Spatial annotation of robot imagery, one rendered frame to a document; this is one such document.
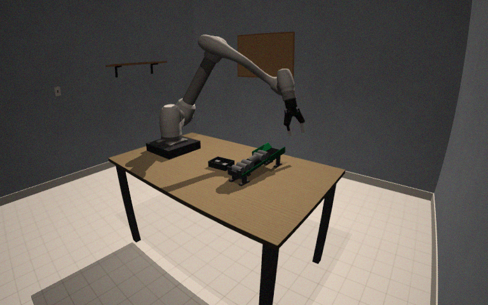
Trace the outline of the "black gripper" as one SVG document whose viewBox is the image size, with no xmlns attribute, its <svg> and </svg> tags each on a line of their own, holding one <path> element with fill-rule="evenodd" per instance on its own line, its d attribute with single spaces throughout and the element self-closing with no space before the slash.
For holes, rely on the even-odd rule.
<svg viewBox="0 0 488 305">
<path fill-rule="evenodd" d="M 304 118 L 300 112 L 300 109 L 296 109 L 296 107 L 297 107 L 296 99 L 286 100 L 285 101 L 285 107 L 287 110 L 284 110 L 285 111 L 284 125 L 287 126 L 288 136 L 292 136 L 292 130 L 291 130 L 291 126 L 290 126 L 292 116 L 295 116 L 297 118 L 297 120 L 300 122 L 301 133 L 306 133 L 305 128 L 304 128 L 304 121 L 305 120 L 304 120 Z M 288 115 L 289 115 L 289 117 L 288 117 Z"/>
</svg>

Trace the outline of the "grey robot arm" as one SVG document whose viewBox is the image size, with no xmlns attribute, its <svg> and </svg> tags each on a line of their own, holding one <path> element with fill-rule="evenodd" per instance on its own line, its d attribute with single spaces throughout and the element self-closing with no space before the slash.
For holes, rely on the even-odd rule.
<svg viewBox="0 0 488 305">
<path fill-rule="evenodd" d="M 161 109 L 159 115 L 161 141 L 156 141 L 158 146 L 164 145 L 173 147 L 177 144 L 188 142 L 188 139 L 182 138 L 182 127 L 183 125 L 186 126 L 192 120 L 196 109 L 194 103 L 215 64 L 222 58 L 235 61 L 244 66 L 257 77 L 265 81 L 275 93 L 281 94 L 283 101 L 296 99 L 294 79 L 289 69 L 280 69 L 277 72 L 277 77 L 272 77 L 262 71 L 247 57 L 230 47 L 221 37 L 202 35 L 198 40 L 198 45 L 205 50 L 204 58 L 184 97 L 180 99 L 176 105 L 168 104 Z"/>
</svg>

